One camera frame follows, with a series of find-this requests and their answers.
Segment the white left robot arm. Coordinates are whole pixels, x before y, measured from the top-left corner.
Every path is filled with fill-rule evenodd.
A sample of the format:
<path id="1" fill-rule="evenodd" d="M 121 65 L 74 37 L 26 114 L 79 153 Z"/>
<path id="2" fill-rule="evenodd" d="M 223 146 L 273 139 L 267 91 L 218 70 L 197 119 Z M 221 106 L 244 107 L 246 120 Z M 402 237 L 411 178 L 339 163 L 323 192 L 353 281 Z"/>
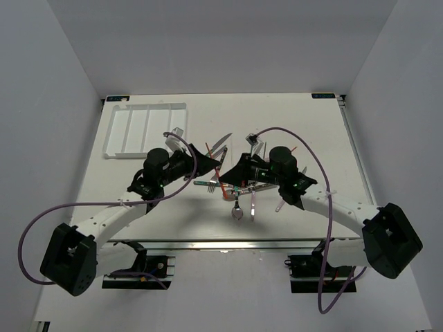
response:
<path id="1" fill-rule="evenodd" d="M 194 146 L 169 154 L 163 148 L 147 153 L 143 168 L 133 177 L 115 205 L 97 215 L 53 231 L 40 272 L 72 296 L 83 294 L 96 277 L 158 277 L 147 267 L 147 251 L 136 241 L 107 242 L 131 222 L 152 211 L 164 198 L 164 188 L 180 178 L 193 179 L 221 163 L 200 153 Z"/>

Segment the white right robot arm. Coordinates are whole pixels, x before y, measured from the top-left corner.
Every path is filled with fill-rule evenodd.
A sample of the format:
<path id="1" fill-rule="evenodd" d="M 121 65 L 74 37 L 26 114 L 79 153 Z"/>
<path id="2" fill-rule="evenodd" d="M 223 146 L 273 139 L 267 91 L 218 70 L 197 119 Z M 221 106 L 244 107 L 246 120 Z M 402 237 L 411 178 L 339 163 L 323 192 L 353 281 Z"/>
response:
<path id="1" fill-rule="evenodd" d="M 395 279 L 423 248 L 398 205 L 368 205 L 333 193 L 299 171 L 287 147 L 273 148 L 268 160 L 243 153 L 220 180 L 236 187 L 252 181 L 276 185 L 286 204 L 325 216 L 357 234 L 355 239 L 324 239 L 313 249 L 312 266 L 319 275 L 330 275 L 341 266 L 359 266 Z"/>

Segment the white divided utensil tray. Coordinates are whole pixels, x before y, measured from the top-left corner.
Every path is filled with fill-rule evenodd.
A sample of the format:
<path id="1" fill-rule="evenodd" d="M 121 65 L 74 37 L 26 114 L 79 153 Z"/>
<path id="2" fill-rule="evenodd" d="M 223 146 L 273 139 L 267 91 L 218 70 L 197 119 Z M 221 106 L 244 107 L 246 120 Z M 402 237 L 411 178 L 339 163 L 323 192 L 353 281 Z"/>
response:
<path id="1" fill-rule="evenodd" d="M 186 138 L 185 103 L 128 104 L 114 106 L 103 145 L 106 159 L 144 159 L 149 150 L 164 148 L 164 132 Z"/>

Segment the green handled table knife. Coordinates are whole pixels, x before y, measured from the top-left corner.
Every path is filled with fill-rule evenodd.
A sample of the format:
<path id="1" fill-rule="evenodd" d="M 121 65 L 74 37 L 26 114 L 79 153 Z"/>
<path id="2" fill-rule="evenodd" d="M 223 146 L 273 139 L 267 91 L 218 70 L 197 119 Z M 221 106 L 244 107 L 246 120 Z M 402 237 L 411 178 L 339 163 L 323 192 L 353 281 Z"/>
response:
<path id="1" fill-rule="evenodd" d="M 222 138 L 220 138 L 209 150 L 209 152 L 206 154 L 207 156 L 210 156 L 212 153 L 214 153 L 217 148 L 219 148 L 230 136 L 232 135 L 232 133 L 228 133 L 225 136 L 223 136 Z"/>

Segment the green handled fork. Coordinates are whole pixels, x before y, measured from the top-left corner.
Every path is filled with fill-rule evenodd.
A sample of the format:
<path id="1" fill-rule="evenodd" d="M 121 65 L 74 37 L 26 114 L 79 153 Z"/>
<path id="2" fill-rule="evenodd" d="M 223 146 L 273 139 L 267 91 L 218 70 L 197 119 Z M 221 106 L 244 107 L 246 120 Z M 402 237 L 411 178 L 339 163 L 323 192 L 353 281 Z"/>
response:
<path id="1" fill-rule="evenodd" d="M 199 185 L 199 186 L 206 186 L 206 187 L 221 187 L 223 185 L 221 185 L 220 183 L 216 182 L 216 183 L 212 183 L 210 181 L 193 181 L 194 185 Z"/>

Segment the dark handled spoon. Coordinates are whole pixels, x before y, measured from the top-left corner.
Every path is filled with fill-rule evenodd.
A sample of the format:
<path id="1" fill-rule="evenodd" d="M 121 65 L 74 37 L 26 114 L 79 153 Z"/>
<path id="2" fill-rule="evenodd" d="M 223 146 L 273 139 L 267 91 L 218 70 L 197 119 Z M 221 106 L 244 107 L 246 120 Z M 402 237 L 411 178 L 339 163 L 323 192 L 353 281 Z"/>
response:
<path id="1" fill-rule="evenodd" d="M 225 201 L 234 201 L 236 196 L 251 194 L 252 192 L 261 192 L 264 190 L 272 190 L 277 188 L 277 185 L 272 184 L 260 184 L 260 185 L 253 185 L 250 187 L 225 187 L 225 195 L 223 195 L 223 199 Z"/>

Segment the pink handled spoon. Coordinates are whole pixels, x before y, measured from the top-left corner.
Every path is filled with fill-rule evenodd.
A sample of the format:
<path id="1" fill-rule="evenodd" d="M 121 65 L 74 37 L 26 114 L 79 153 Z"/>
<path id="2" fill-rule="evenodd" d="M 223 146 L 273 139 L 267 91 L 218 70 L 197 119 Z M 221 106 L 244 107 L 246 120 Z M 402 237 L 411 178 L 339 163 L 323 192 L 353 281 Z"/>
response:
<path id="1" fill-rule="evenodd" d="M 254 222 L 255 220 L 255 206 L 256 206 L 256 187 L 251 189 L 251 208 L 250 208 L 250 220 Z"/>

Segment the green handled spoon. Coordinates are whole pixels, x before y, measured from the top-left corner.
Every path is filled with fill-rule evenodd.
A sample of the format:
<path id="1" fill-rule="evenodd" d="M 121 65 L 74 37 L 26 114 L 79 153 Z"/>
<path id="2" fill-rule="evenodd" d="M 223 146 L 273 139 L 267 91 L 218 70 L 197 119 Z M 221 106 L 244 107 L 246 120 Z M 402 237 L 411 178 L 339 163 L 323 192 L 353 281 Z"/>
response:
<path id="1" fill-rule="evenodd" d="M 233 195 L 234 195 L 234 206 L 231 209 L 231 216 L 236 221 L 240 221 L 244 216 L 244 212 L 239 204 L 239 190 L 236 187 L 234 187 L 233 189 Z"/>

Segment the pink handled knife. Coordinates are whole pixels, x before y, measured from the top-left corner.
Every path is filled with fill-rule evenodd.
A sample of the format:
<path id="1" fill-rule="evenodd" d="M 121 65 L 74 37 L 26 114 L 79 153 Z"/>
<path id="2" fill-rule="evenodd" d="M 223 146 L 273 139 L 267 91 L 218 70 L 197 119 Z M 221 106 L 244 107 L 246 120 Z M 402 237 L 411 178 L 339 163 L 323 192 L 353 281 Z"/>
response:
<path id="1" fill-rule="evenodd" d="M 301 173 L 302 173 L 302 174 L 306 174 L 306 171 L 307 171 L 307 166 L 305 166 L 305 167 L 302 169 Z M 275 212 L 278 213 L 278 212 L 282 209 L 282 207 L 283 207 L 285 204 L 286 204 L 286 202 L 282 199 L 282 200 L 279 202 L 279 204 L 277 205 L 277 207 L 275 208 Z"/>

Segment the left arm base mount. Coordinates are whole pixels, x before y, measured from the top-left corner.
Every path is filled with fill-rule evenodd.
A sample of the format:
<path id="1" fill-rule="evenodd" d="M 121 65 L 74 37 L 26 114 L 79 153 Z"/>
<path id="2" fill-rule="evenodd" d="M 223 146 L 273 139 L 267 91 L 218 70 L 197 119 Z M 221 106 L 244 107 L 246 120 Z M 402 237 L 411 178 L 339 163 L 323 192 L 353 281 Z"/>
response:
<path id="1" fill-rule="evenodd" d="M 154 254 L 136 241 L 114 243 L 119 255 L 131 266 L 114 268 L 103 275 L 102 289 L 167 290 L 174 276 L 176 257 L 164 253 Z"/>

